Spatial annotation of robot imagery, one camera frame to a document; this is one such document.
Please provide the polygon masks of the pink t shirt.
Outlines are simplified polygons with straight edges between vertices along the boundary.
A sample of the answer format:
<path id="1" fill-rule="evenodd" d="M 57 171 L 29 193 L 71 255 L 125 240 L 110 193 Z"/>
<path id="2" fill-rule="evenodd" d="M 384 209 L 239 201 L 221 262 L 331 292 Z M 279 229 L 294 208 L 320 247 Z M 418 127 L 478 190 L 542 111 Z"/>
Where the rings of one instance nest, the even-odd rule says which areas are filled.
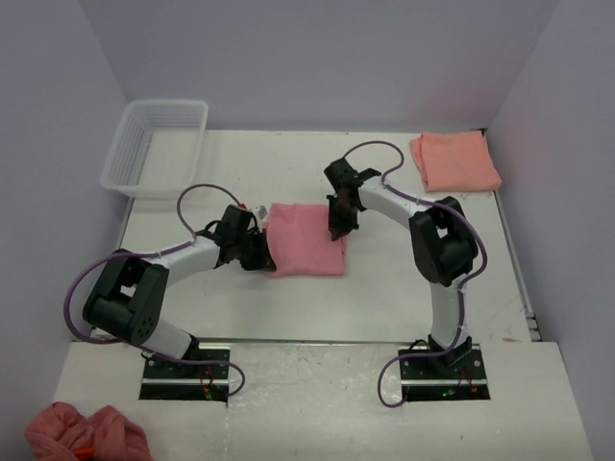
<path id="1" fill-rule="evenodd" d="M 346 241 L 332 241 L 328 217 L 325 205 L 274 203 L 264 225 L 276 265 L 268 276 L 344 276 Z"/>

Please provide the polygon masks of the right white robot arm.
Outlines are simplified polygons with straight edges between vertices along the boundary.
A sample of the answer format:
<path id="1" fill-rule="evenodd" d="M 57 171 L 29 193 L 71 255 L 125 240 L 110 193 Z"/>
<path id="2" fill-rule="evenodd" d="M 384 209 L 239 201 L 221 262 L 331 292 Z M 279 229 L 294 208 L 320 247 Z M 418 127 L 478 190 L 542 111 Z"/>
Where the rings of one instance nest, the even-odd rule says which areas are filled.
<path id="1" fill-rule="evenodd" d="M 324 174 L 333 189 L 327 197 L 331 240 L 357 230 L 358 215 L 366 210 L 376 211 L 409 232 L 414 264 L 430 284 L 432 325 L 422 360 L 429 362 L 437 376 L 452 376 L 472 348 L 463 281 L 479 254 L 460 204 L 452 197 L 435 202 L 403 197 L 382 183 L 379 171 L 358 172 L 345 158 L 333 161 Z"/>

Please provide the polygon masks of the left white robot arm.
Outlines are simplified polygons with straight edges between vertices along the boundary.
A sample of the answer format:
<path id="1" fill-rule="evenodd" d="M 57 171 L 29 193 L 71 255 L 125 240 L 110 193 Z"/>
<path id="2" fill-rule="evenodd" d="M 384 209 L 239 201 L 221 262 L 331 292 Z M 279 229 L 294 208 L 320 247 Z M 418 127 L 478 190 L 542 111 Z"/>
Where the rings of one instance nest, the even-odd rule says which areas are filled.
<path id="1" fill-rule="evenodd" d="M 114 252 L 86 300 L 84 320 L 115 340 L 163 357 L 176 376 L 193 375 L 200 364 L 199 341 L 161 318 L 165 292 L 234 261 L 246 272 L 274 271 L 262 225 L 266 215 L 264 206 L 230 205 L 219 220 L 176 247 L 152 254 Z"/>

